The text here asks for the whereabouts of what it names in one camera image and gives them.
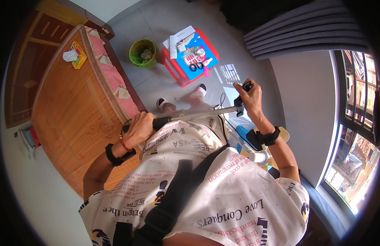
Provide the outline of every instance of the black handle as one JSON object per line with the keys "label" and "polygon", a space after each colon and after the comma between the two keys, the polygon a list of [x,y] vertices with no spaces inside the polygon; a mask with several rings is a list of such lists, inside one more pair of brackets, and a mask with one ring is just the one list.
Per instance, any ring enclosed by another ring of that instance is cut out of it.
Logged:
{"label": "black handle", "polygon": [[[153,129],[158,131],[161,127],[163,127],[165,124],[171,121],[171,116],[157,118],[153,120]],[[126,133],[128,129],[130,128],[130,125],[123,125],[122,132]]]}
{"label": "black handle", "polygon": [[153,120],[153,129],[158,131],[161,127],[171,121],[171,116],[157,118]]}
{"label": "black handle", "polygon": [[[242,86],[243,90],[245,90],[246,92],[249,92],[252,87],[253,87],[253,84],[250,81],[244,83]],[[245,108],[244,108],[242,98],[240,98],[240,96],[238,96],[234,100],[234,105],[237,106],[237,108],[238,108],[237,117],[242,116]]]}
{"label": "black handle", "polygon": [[250,81],[244,83],[242,86],[243,90],[245,90],[246,92],[249,92],[252,87],[253,84]]}

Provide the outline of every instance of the black wrist strap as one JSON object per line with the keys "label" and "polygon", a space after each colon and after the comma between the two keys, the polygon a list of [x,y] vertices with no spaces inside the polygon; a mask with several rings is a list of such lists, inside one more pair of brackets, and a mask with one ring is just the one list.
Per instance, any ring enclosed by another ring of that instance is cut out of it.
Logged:
{"label": "black wrist strap", "polygon": [[114,154],[112,153],[112,146],[113,144],[108,144],[105,147],[105,153],[108,160],[112,163],[113,166],[120,166],[123,162],[125,162],[127,159],[131,158],[136,154],[135,149],[133,149],[131,152],[127,152],[122,157],[116,158]]}
{"label": "black wrist strap", "polygon": [[249,131],[246,134],[246,138],[249,142],[255,147],[257,151],[262,150],[262,145],[270,146],[275,144],[275,140],[280,134],[280,130],[277,126],[275,126],[275,131],[273,133],[269,133],[267,135],[262,135],[259,131]]}

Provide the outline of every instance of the white t-shirt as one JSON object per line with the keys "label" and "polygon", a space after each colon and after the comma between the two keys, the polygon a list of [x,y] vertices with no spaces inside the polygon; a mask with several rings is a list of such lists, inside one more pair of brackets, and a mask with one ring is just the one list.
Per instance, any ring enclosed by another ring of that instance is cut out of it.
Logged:
{"label": "white t-shirt", "polygon": [[[94,245],[111,245],[116,223],[141,228],[146,214],[160,203],[178,168],[195,168],[222,147],[216,134],[195,122],[171,122],[146,143],[141,165],[111,190],[92,194],[79,213]],[[211,164],[204,181],[181,213],[178,232],[202,235],[222,245],[296,245],[306,231],[309,195],[298,182],[274,179],[227,148]]]}

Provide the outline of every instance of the green trash can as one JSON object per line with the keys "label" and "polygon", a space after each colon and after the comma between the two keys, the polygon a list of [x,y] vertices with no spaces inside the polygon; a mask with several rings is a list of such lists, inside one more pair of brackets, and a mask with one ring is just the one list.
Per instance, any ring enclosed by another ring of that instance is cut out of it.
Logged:
{"label": "green trash can", "polygon": [[[144,60],[140,56],[145,49],[150,49],[153,53],[153,56],[150,60]],[[149,39],[140,39],[135,42],[129,52],[130,61],[133,65],[140,68],[153,68],[157,62],[157,49],[156,45],[152,40]]]}

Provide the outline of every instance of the white slipper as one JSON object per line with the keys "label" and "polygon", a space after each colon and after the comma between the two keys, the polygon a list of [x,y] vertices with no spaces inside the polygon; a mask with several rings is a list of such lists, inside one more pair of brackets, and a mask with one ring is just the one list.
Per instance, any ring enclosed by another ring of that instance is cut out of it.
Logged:
{"label": "white slipper", "polygon": [[207,94],[207,87],[204,84],[201,84],[197,87],[196,91],[201,91],[202,95],[205,96]]}
{"label": "white slipper", "polygon": [[157,100],[157,106],[158,106],[158,108],[161,109],[161,111],[162,111],[164,104],[166,104],[167,102],[168,101],[165,98],[159,98]]}

